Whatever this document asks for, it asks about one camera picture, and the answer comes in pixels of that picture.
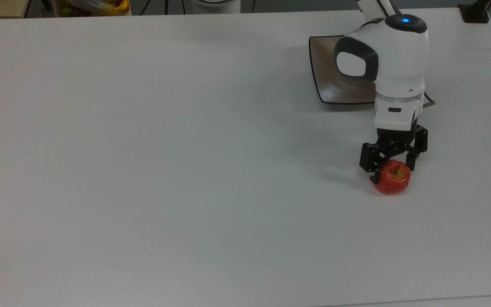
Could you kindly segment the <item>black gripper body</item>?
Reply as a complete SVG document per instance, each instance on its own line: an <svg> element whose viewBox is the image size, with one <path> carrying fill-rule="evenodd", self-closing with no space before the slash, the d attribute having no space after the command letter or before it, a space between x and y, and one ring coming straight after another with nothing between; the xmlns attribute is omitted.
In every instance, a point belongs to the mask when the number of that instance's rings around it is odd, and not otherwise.
<svg viewBox="0 0 491 307"><path fill-rule="evenodd" d="M407 161L415 161L417 155L411 142L416 136L417 125L413 125L409 131L376 129L378 140L376 142L378 155L376 162L387 161L393 156L407 152Z"/></svg>

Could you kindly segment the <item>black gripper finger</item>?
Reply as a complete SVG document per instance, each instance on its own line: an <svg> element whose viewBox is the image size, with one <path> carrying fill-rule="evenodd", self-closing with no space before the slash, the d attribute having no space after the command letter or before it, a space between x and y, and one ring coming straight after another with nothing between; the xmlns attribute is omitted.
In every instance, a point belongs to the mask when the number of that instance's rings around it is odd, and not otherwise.
<svg viewBox="0 0 491 307"><path fill-rule="evenodd" d="M370 174L370 180L375 185L379 183L381 169L389 159L389 153L382 151L380 144L365 142L361 147L360 167Z"/></svg>
<svg viewBox="0 0 491 307"><path fill-rule="evenodd" d="M406 165L410 171L415 170L416 159L428 150L428 130L422 126L417 126L415 134L411 142L408 142L405 146Z"/></svg>

